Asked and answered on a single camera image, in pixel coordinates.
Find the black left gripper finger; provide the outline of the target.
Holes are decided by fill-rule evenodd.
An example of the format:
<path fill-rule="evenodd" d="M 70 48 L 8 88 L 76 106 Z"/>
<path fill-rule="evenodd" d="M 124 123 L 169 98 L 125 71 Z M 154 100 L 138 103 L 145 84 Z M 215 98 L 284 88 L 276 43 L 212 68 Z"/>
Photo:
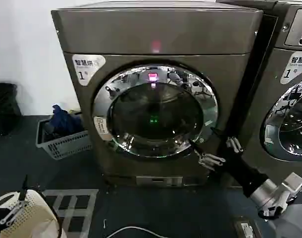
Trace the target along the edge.
<path fill-rule="evenodd" d="M 25 201 L 25 197 L 28 189 L 27 181 L 28 181 L 28 175 L 25 176 L 22 187 L 19 191 L 18 201 L 16 205 L 11 209 L 11 211 L 4 218 L 0 220 L 0 225 L 11 226 L 14 223 L 17 216 L 19 215 L 19 212 L 21 212 L 22 209 L 27 206 L 28 203 Z"/>

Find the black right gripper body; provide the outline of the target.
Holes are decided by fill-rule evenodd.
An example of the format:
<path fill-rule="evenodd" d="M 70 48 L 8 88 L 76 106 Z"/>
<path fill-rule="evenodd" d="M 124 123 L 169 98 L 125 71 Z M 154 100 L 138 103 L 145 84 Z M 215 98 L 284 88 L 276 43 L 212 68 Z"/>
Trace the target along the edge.
<path fill-rule="evenodd" d="M 218 148 L 217 155 L 226 160 L 216 172 L 219 182 L 230 186 L 235 180 L 242 187 L 245 197 L 250 197 L 268 179 L 266 174 L 244 161 L 242 152 L 236 153 L 233 148 Z"/>

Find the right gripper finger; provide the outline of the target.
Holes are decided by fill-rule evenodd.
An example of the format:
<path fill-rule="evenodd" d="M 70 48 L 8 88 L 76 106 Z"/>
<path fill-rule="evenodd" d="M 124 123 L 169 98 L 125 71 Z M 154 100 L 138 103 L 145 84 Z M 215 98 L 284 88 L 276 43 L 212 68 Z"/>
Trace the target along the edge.
<path fill-rule="evenodd" d="M 206 169 L 215 171 L 215 167 L 221 167 L 224 165 L 224 163 L 226 163 L 226 160 L 224 158 L 205 153 L 194 141 L 189 140 L 189 144 L 194 153 L 199 158 L 198 163 Z"/>
<path fill-rule="evenodd" d="M 213 134 L 215 134 L 221 140 L 221 142 L 225 143 L 227 148 L 231 148 L 236 154 L 243 153 L 244 149 L 241 146 L 238 138 L 235 136 L 226 135 L 224 131 L 215 127 L 211 127 L 210 129 L 212 130 Z"/>

